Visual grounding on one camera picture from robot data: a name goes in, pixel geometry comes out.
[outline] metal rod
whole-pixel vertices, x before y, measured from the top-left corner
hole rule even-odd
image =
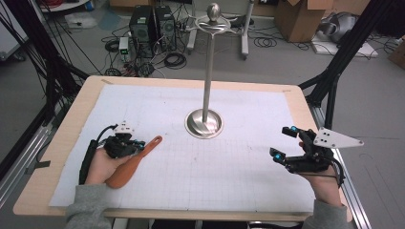
[[[212,67],[214,64],[214,34],[208,35],[206,50],[205,83],[203,89],[202,122],[205,123],[208,117],[209,94],[211,90]]]
[[[247,8],[247,16],[245,17],[244,36],[247,35],[247,30],[249,29],[250,17],[251,17],[252,12],[253,12],[254,1],[249,0],[248,4],[249,4],[249,6]]]
[[[334,82],[330,86],[330,91],[328,93],[327,114],[324,122],[324,127],[330,130],[333,122],[334,104],[336,103],[337,82],[339,81],[339,77],[340,74],[334,79]]]
[[[355,23],[348,37],[342,42],[341,48],[336,53],[327,69],[315,78],[299,85],[301,89],[315,85],[312,92],[307,95],[307,102],[313,106],[320,107],[325,96],[332,94],[328,99],[328,103],[330,103],[330,101],[332,101],[332,103],[328,105],[326,124],[331,126],[332,123],[332,106],[334,106],[334,96],[340,75],[367,40],[375,25],[377,25],[379,20],[387,13],[393,1],[394,0],[371,0]]]

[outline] human hand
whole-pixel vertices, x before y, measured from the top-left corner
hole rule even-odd
[[[331,166],[319,173],[304,173],[299,175],[310,183],[317,200],[332,206],[342,206],[336,172]]]
[[[84,184],[104,183],[116,171],[117,167],[125,163],[129,158],[130,156],[117,159],[110,158],[104,148],[98,148]]]

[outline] computer tower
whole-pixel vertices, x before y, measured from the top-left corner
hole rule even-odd
[[[162,51],[174,51],[176,43],[175,17],[169,6],[155,7],[156,20],[158,25],[158,40]]]
[[[152,58],[157,41],[155,16],[151,6],[135,6],[129,29],[134,41],[137,57]]]

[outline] white paper sheet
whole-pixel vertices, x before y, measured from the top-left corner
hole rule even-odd
[[[272,161],[273,147],[298,156],[298,139],[282,93],[211,90],[210,109],[223,132],[197,139],[186,115],[203,106],[203,89],[106,85],[65,164],[51,206],[74,201],[81,161],[91,139],[125,120],[134,139],[163,137],[124,187],[107,192],[109,207],[247,212],[311,212],[314,195],[303,178]],[[107,132],[104,137],[112,135]]]

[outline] concrete floor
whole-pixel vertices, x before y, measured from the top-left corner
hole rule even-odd
[[[98,25],[92,29],[74,31],[72,37],[98,68],[107,59],[102,37],[128,24],[128,17],[115,12],[96,9],[91,12]],[[268,18],[254,18],[255,29],[272,27]],[[96,70],[72,41],[66,40],[75,66],[86,73]],[[353,184],[365,208],[372,228],[405,227],[405,72],[387,59],[388,54],[378,42],[370,44],[378,49],[378,57],[355,57],[343,72],[337,90],[333,129],[365,142],[361,148],[341,150]],[[181,70],[160,69],[166,78],[204,78],[204,35],[198,35],[196,50],[187,55],[187,65]],[[213,80],[265,84],[300,84],[321,73],[332,56],[303,51],[294,44],[278,40],[273,48],[259,48],[249,40],[246,61],[240,55],[240,39],[219,37],[215,49]],[[0,62],[0,159],[6,155],[25,131],[44,104],[39,80],[30,61]],[[162,78],[154,72],[151,77]],[[64,218],[21,217],[12,212],[25,183],[25,175],[0,209],[2,228],[61,228]],[[134,227],[143,228],[143,222]]]

